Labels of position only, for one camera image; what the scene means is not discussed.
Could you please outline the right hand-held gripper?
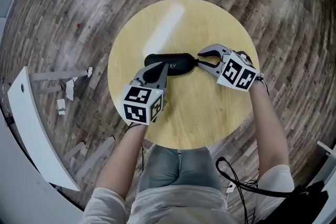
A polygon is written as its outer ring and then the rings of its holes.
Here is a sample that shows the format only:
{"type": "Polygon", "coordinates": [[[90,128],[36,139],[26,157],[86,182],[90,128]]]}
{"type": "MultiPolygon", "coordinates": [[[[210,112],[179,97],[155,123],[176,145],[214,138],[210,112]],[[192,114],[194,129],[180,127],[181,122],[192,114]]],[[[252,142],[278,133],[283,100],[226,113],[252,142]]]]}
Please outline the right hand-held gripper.
{"type": "Polygon", "coordinates": [[[218,77],[217,84],[231,89],[247,92],[259,75],[258,71],[245,56],[240,56],[235,52],[229,54],[229,49],[220,44],[210,45],[202,49],[197,55],[217,58],[224,56],[224,65],[221,61],[214,65],[199,60],[198,67],[218,77]]]}

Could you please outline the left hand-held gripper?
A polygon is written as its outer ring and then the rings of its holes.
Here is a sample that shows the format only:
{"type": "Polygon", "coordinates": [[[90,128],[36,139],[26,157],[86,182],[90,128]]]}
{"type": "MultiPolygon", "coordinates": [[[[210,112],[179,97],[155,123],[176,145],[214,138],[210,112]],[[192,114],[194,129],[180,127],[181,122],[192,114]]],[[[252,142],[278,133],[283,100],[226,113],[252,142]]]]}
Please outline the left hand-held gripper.
{"type": "Polygon", "coordinates": [[[145,66],[122,93],[122,117],[132,123],[150,125],[165,106],[168,64],[145,66]]]}

